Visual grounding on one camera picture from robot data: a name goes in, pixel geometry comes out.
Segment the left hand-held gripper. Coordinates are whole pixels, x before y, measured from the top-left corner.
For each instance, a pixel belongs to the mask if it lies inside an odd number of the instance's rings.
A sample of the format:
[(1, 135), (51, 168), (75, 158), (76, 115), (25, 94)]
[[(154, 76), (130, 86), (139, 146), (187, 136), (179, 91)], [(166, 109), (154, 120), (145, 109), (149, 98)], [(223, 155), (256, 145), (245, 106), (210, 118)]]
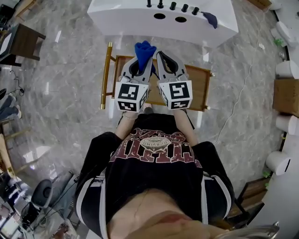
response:
[(149, 96), (149, 79), (152, 57), (139, 73), (138, 58), (126, 62), (122, 68), (120, 81), (115, 87), (115, 102), (118, 110), (139, 113)]

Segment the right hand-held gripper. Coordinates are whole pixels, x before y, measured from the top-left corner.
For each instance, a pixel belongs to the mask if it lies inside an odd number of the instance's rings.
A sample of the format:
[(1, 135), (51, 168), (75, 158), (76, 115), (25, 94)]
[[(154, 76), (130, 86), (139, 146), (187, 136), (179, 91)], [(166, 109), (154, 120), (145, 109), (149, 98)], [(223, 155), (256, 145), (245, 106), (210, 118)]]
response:
[(160, 95), (169, 110), (187, 109), (192, 102), (192, 81), (182, 60), (171, 52), (157, 52)]

